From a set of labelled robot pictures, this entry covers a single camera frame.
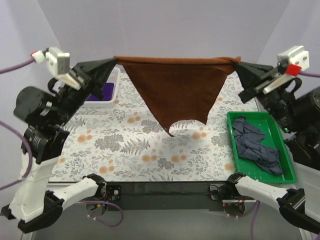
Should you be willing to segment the purple towel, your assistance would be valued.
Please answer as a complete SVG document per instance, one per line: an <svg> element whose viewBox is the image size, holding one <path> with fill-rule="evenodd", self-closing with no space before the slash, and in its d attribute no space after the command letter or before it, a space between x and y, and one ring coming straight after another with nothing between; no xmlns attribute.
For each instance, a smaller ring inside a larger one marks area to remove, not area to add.
<svg viewBox="0 0 320 240"><path fill-rule="evenodd" d="M101 89L103 99L99 99L95 95L90 95L87 99L88 102L101 102L101 101L110 101L113 97L115 84L113 82L107 82Z"/></svg>

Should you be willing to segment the brown towel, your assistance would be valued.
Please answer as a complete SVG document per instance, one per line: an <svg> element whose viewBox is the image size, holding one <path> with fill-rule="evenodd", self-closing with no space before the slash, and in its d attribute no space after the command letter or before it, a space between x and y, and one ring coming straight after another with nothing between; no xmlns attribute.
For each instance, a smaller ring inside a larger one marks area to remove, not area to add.
<svg viewBox="0 0 320 240"><path fill-rule="evenodd" d="M203 124L241 57L161 58L116 56L146 106L168 133L172 124Z"/></svg>

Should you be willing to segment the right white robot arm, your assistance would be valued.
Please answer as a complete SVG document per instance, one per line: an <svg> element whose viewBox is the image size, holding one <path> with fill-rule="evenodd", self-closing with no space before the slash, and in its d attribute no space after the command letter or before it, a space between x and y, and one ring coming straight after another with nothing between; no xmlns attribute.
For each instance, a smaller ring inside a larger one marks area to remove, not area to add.
<svg viewBox="0 0 320 240"><path fill-rule="evenodd" d="M298 63L281 60L277 66L240 62L234 65L242 85L243 103L256 99L278 125L289 134L280 147L290 157L295 180L282 189L276 183L257 179L244 170L225 182L230 197L248 196L279 211L290 224L308 232L320 232L320 89L300 97L302 85Z"/></svg>

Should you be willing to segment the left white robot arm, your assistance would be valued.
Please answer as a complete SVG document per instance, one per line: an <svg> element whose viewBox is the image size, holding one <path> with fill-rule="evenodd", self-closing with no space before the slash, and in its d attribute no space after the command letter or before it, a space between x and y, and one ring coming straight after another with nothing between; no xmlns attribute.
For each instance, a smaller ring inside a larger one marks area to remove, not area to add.
<svg viewBox="0 0 320 240"><path fill-rule="evenodd" d="M106 196L106 181L94 173L61 190L47 186L69 136L64 126L89 96L103 97L102 88L117 62L116 58L79 62L68 71L69 83L61 89L54 90L58 81L54 77L48 91L27 86L19 92L13 113L28 125L22 137L21 175L13 200L1 213L18 220L23 233L53 225L65 209L83 199Z"/></svg>

